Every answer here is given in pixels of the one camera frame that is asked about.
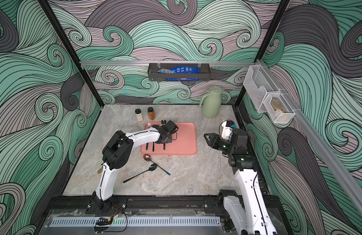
marble countertop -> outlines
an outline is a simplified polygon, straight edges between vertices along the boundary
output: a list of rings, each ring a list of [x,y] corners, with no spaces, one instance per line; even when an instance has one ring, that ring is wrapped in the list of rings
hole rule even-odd
[[[203,137],[205,133],[217,133],[219,124],[224,120],[237,123],[232,106],[222,105],[219,115],[208,119],[203,117],[198,105],[105,105],[63,195],[92,194],[101,177],[98,170],[102,163],[102,149],[118,130],[125,133],[143,130],[144,125],[151,121],[147,116],[149,106],[156,114],[153,121],[194,123],[197,154],[152,155],[152,160],[167,170],[170,176],[157,168],[122,183],[151,165],[143,159],[140,147],[134,148],[126,165],[119,170],[114,195],[217,195],[220,189],[231,189],[241,194],[228,159],[220,151],[210,148]],[[144,120],[141,122],[137,121],[134,112],[137,108],[142,110]]]

fork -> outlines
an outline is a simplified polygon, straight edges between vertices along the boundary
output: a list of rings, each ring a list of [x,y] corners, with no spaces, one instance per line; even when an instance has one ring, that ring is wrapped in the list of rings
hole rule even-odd
[[[147,129],[151,127],[151,123],[147,123]]]

cable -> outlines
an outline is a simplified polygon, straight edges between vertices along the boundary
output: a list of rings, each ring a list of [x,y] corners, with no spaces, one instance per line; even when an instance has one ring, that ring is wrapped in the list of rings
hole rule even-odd
[[[176,139],[177,139],[177,131],[178,131],[178,127],[177,127],[177,129],[171,134],[171,135],[173,135],[174,133],[176,133],[176,138],[175,138],[175,139],[172,139],[172,137],[169,137],[169,136],[166,135],[166,134],[164,134],[164,135],[165,135],[166,137],[172,139],[172,140],[176,140]]]
[[[260,212],[261,212],[261,216],[262,216],[263,223],[265,224],[264,217],[263,217],[263,213],[262,213],[262,209],[261,209],[261,205],[259,204],[259,200],[258,200],[258,197],[257,197],[257,193],[256,193],[255,188],[254,188],[254,183],[255,183],[255,179],[257,178],[257,176],[258,176],[258,172],[257,172],[257,174],[255,175],[254,180],[253,180],[253,190],[254,190],[255,198],[257,199],[257,203],[258,203],[258,206],[259,206],[259,210],[260,210]],[[266,235],[268,235],[266,225],[264,226],[264,229],[266,230]]]
[[[141,133],[145,133],[145,132],[159,132],[159,131],[146,130],[146,131],[135,133],[133,135],[137,135],[137,134],[141,134]],[[117,150],[112,154],[112,156],[110,156],[107,160],[105,160],[101,165],[103,165],[105,162],[108,162],[108,160],[111,159],[111,157],[113,157],[117,153],[118,149],[120,149],[120,148],[117,148]]]
[[[223,124],[225,121],[222,121],[222,123],[220,123],[220,125],[219,125],[219,131],[218,131],[219,135],[221,135],[221,134],[220,134],[220,127],[222,126],[222,124]]]
[[[233,228],[231,229],[231,230],[228,230],[227,229],[227,226],[228,225],[230,225],[230,227],[232,226],[232,220],[231,220],[231,218],[229,217],[230,215],[229,214],[227,214],[227,216],[223,219],[223,222],[222,223],[224,223],[224,225],[223,225],[223,227],[222,227],[222,230],[224,231],[224,232],[232,232],[232,231],[235,231],[236,230],[236,228],[235,228],[235,226],[234,226],[234,224],[233,224]]]
[[[118,209],[120,209],[120,210],[121,210],[121,214],[124,214],[125,219],[126,219],[126,226],[125,226],[125,228],[124,228],[122,231],[107,231],[107,229],[110,228],[110,226],[108,226],[108,228],[106,228],[106,229],[103,230],[103,231],[96,231],[96,229],[95,229],[96,226],[111,225],[111,224],[113,223],[113,221],[114,221],[113,218],[118,214],[118,210],[117,210],[116,214],[115,214],[113,217],[111,217],[110,220],[109,220],[109,219],[105,219],[105,218],[103,218],[103,217],[100,217],[99,220],[103,219],[103,221],[96,222],[95,226],[93,227],[93,230],[94,230],[95,232],[123,232],[123,231],[126,230],[126,228],[128,227],[128,217],[127,217],[126,214],[123,212],[123,210],[121,209],[121,207],[116,206],[116,205],[113,205],[113,206],[115,206],[115,207],[117,207]]]

black cable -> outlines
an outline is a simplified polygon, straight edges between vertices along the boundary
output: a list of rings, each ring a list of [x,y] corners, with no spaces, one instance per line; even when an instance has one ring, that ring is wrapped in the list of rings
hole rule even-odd
[[[225,121],[222,121],[222,123],[220,123],[220,125],[219,125],[219,132],[218,132],[219,135],[221,135],[221,134],[220,134],[220,127],[221,127],[221,125],[223,124],[223,122],[225,122]]]
[[[149,132],[149,131],[150,132],[159,132],[159,131],[154,131],[154,130],[146,130],[146,131],[135,133],[133,135],[137,135],[137,134],[141,134],[141,133],[145,133],[145,132]],[[111,159],[111,157],[113,157],[117,153],[118,149],[119,148],[117,148],[117,150],[112,154],[112,156],[110,156],[107,160],[105,160],[103,163],[101,163],[100,166],[103,165],[105,162],[108,162],[108,160]]]
[[[128,217],[126,216],[126,214],[123,212],[123,210],[120,208],[120,207],[118,207],[118,206],[116,206],[118,209],[120,209],[121,210],[121,213],[122,214],[124,214],[124,216],[125,216],[125,219],[126,219],[126,226],[125,226],[125,228],[122,230],[122,231],[107,231],[107,229],[108,228],[110,228],[110,226],[107,228],[107,229],[105,229],[105,230],[103,230],[103,231],[96,231],[96,226],[106,226],[106,225],[111,225],[112,223],[113,223],[113,221],[114,221],[114,219],[113,219],[113,217],[111,217],[111,221],[99,221],[99,222],[96,222],[96,224],[95,224],[95,226],[93,227],[93,230],[95,231],[95,232],[123,232],[123,231],[125,231],[126,230],[126,228],[128,227]]]
[[[222,227],[222,230],[223,230],[224,232],[232,232],[232,231],[235,231],[235,230],[236,230],[235,226],[233,226],[233,228],[232,228],[231,230],[228,230],[228,229],[227,229],[227,225],[228,225],[228,222],[229,222],[229,220],[230,220],[230,219],[228,219],[228,216],[229,216],[229,214],[223,219],[223,222],[222,222],[222,223],[224,223],[224,225],[223,225],[223,227]]]
[[[257,199],[257,203],[258,203],[258,206],[259,206],[259,210],[260,210],[260,212],[261,212],[261,216],[262,216],[263,223],[265,224],[264,217],[263,217],[263,213],[262,213],[262,209],[261,209],[261,205],[259,204],[259,200],[258,200],[258,197],[257,197],[257,193],[255,192],[255,188],[254,188],[254,183],[255,183],[255,179],[257,178],[257,176],[258,176],[258,172],[257,172],[257,174],[255,175],[254,180],[253,180],[253,190],[254,190],[255,198]],[[266,230],[266,235],[268,235],[266,225],[264,226],[264,229]]]
[[[104,232],[123,232],[126,230],[126,228],[128,227],[128,217],[126,216],[126,214],[124,213],[124,216],[126,218],[126,226],[122,231],[104,231]]]
[[[175,138],[175,139],[172,139],[172,137],[169,137],[169,136],[166,135],[166,134],[164,134],[164,135],[165,135],[166,137],[172,139],[172,140],[176,140],[176,139],[177,139],[177,131],[178,131],[178,128],[179,128],[179,127],[177,127],[177,129],[171,134],[171,135],[173,135],[174,133],[176,133],[176,138]]]

spice jar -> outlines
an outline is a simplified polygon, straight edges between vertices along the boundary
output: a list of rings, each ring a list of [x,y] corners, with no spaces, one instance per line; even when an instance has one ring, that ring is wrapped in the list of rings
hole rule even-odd
[[[142,111],[140,109],[136,109],[135,114],[137,116],[138,121],[143,121]]]
[[[149,107],[147,109],[147,114],[148,114],[148,118],[150,120],[154,120],[155,119],[155,111],[154,111],[154,108],[153,107]]]

